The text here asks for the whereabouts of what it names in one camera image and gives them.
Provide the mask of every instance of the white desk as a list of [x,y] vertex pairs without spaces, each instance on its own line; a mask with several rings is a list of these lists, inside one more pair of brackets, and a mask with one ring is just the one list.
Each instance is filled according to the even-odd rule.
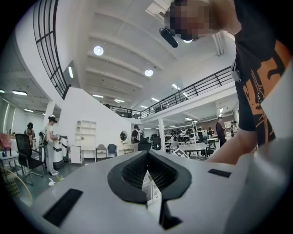
[[188,145],[188,146],[180,146],[180,149],[182,149],[184,152],[189,152],[189,156],[191,155],[191,152],[197,152],[197,151],[205,151],[206,154],[206,147],[207,145],[205,143],[195,143],[193,145]]

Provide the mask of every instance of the woman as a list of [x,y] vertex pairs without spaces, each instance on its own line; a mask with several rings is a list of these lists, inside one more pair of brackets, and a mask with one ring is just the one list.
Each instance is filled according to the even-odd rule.
[[28,135],[31,148],[36,148],[36,136],[35,132],[33,131],[33,124],[31,122],[28,123],[27,129],[24,131],[23,134]]
[[45,128],[46,132],[46,165],[47,165],[47,171],[51,176],[58,175],[58,171],[54,170],[53,167],[53,157],[54,157],[54,141],[58,140],[58,137],[53,135],[53,125],[57,123],[57,120],[55,117],[51,116],[49,117],[49,124]]

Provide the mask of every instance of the desk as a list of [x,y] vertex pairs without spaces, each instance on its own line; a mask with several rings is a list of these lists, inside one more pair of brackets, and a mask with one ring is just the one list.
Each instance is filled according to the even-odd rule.
[[180,149],[182,149],[184,152],[189,152],[189,157],[191,155],[191,152],[199,152],[204,150],[206,154],[206,144],[205,143],[195,143],[193,145],[188,146],[181,146]]
[[207,140],[207,142],[211,142],[211,143],[214,143],[214,148],[216,149],[216,140],[218,140],[218,138],[210,138]]

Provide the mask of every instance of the white column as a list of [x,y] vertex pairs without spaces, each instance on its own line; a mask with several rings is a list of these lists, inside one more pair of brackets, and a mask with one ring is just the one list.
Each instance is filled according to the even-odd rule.
[[164,121],[162,118],[159,119],[159,131],[160,131],[160,138],[161,138],[161,150],[166,152],[165,147],[165,132],[164,132]]
[[49,116],[53,115],[54,108],[55,108],[55,102],[49,101],[47,105],[46,113],[44,115],[43,128],[46,127],[46,125],[49,123]]

